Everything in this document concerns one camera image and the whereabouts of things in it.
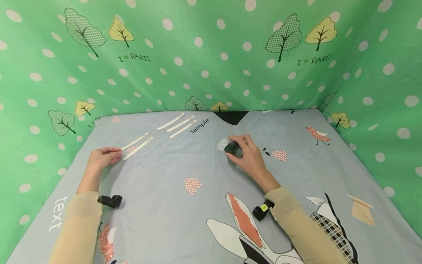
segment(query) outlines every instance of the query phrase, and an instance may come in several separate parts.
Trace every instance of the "dotted heart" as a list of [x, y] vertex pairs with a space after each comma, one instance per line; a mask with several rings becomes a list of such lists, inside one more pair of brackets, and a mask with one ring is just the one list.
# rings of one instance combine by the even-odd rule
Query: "dotted heart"
[[191, 195], [195, 195], [196, 190], [201, 188], [202, 183], [198, 179], [187, 178], [185, 179], [185, 188]]
[[279, 161], [287, 161], [287, 152], [284, 150], [276, 150], [271, 152], [271, 154]]

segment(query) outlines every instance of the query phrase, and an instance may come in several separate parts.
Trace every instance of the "white paper strip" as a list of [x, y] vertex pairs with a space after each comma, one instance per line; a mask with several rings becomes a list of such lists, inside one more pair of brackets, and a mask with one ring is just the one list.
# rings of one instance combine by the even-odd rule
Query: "white paper strip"
[[148, 142], [150, 142], [153, 139], [153, 137], [150, 137], [149, 139], [147, 139], [144, 143], [142, 143], [139, 147], [137, 147], [134, 151], [132, 151], [131, 153], [129, 153], [126, 157], [123, 158], [123, 160], [127, 160], [128, 158], [130, 158], [133, 154], [135, 154], [138, 150], [140, 150], [141, 148], [143, 148], [146, 144], [148, 144]]
[[177, 124], [177, 125], [173, 126], [172, 128], [167, 129], [167, 132], [170, 132], [170, 131], [172, 131], [172, 130], [175, 130], [175, 129], [176, 129], [176, 128], [178, 128], [179, 126], [186, 124], [187, 122], [189, 122], [190, 120], [192, 120], [194, 117], [195, 117], [195, 116], [191, 116], [191, 117], [189, 117], [188, 119], [186, 119], [185, 121], [183, 121], [182, 123]]
[[133, 141], [132, 143], [128, 144], [127, 146], [124, 146], [123, 148], [121, 148], [122, 150], [127, 149], [128, 147], [132, 146], [133, 144], [135, 144], [136, 142], [140, 141], [141, 139], [143, 139], [146, 135], [148, 135], [148, 132], [146, 132], [145, 134], [143, 134], [140, 138], [138, 138], [137, 140]]
[[170, 136], [170, 138], [174, 138], [175, 136], [179, 135], [180, 133], [182, 133], [183, 131], [185, 131], [188, 127], [192, 126], [193, 124], [196, 123], [196, 119], [192, 122], [190, 122], [187, 126], [185, 126], [184, 128], [182, 128], [181, 130], [177, 131], [176, 133], [174, 133], [173, 135]]
[[157, 130], [162, 130], [163, 128], [173, 124], [174, 122], [176, 122], [177, 120], [181, 119], [184, 116], [184, 113], [181, 113], [178, 117], [176, 117], [175, 119], [171, 120], [170, 122], [168, 122], [165, 125], [160, 126], [159, 128], [157, 128]]

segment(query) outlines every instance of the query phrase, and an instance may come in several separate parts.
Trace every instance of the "beige sleeve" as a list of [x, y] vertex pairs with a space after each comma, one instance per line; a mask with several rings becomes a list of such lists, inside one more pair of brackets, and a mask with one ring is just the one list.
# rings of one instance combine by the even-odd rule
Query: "beige sleeve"
[[329, 236], [306, 214], [300, 202], [285, 187], [265, 195], [274, 202], [274, 219], [286, 232], [305, 264], [347, 264]]
[[90, 191], [70, 200], [49, 264], [93, 263], [97, 230], [103, 214], [98, 196], [98, 192]]

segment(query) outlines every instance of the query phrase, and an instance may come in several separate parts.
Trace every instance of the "bird print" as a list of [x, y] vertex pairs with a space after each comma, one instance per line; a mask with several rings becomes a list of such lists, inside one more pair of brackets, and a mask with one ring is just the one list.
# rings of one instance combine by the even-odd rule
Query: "bird print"
[[317, 131], [315, 128], [311, 128], [311, 127], [305, 127], [309, 133], [311, 133], [311, 135], [316, 139], [316, 145], [318, 145], [318, 141], [322, 141], [324, 144], [326, 145], [330, 145], [329, 143], [326, 143], [326, 141], [330, 141], [331, 139], [329, 137], [327, 137], [327, 133], [322, 133]]

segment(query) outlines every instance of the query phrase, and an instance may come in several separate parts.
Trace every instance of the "green backdrop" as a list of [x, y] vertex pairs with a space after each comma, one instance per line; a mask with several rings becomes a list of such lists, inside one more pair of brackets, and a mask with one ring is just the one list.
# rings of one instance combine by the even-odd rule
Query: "green backdrop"
[[422, 235], [422, 2], [0, 2], [6, 261], [101, 116], [318, 108]]

